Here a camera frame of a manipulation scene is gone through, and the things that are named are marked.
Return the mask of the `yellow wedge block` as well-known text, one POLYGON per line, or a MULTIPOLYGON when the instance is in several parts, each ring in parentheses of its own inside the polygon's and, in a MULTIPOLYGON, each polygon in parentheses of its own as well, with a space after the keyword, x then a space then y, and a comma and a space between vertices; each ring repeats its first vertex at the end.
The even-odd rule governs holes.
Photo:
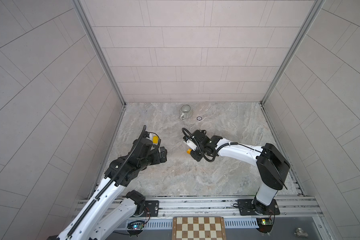
POLYGON ((153 136, 153 143, 154 143, 154 144, 157 145, 157 144, 159 143, 159 140, 160 140, 160 139, 159 139, 158 136, 153 136))

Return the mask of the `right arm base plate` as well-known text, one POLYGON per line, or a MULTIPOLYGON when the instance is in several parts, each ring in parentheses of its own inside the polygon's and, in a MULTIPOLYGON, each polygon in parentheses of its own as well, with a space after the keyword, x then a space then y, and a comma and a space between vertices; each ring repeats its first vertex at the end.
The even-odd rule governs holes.
POLYGON ((277 201, 273 199, 269 206, 259 202, 256 198, 253 200, 241 199, 233 206, 239 209, 241 216, 251 215, 280 215, 280 210, 277 201))

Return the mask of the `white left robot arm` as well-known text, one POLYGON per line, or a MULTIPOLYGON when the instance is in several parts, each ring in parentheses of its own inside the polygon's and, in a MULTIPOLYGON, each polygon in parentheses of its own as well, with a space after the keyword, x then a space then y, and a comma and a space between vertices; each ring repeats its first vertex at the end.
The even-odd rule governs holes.
POLYGON ((146 198, 137 191, 130 191, 121 204, 107 214, 107 210, 129 183, 151 165, 167 161, 167 150, 161 139, 152 132, 142 132, 133 142, 126 156, 112 161, 104 179, 95 190, 85 207, 75 219, 58 235, 50 240, 105 240, 122 222, 146 208, 146 198))

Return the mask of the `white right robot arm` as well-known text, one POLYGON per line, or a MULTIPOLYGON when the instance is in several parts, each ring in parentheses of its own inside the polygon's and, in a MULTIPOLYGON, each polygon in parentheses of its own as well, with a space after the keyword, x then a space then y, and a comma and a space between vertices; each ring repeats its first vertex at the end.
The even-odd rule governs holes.
POLYGON ((285 181, 290 163, 280 151, 270 143, 264 146, 250 146, 232 142, 220 136, 209 138, 205 130, 191 133, 182 128, 183 140, 190 148, 188 153, 196 161, 205 159, 214 162, 216 157, 229 157, 257 167, 262 183, 249 204, 237 203, 239 209, 254 211, 258 215, 278 215, 280 213, 275 196, 286 187, 285 181))

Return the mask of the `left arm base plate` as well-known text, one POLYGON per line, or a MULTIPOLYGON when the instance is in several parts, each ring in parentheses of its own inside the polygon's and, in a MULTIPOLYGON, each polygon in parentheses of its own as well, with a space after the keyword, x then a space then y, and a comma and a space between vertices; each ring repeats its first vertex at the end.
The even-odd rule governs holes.
POLYGON ((157 217, 159 212, 159 201, 145 201, 137 205, 137 209, 133 214, 133 217, 157 217))

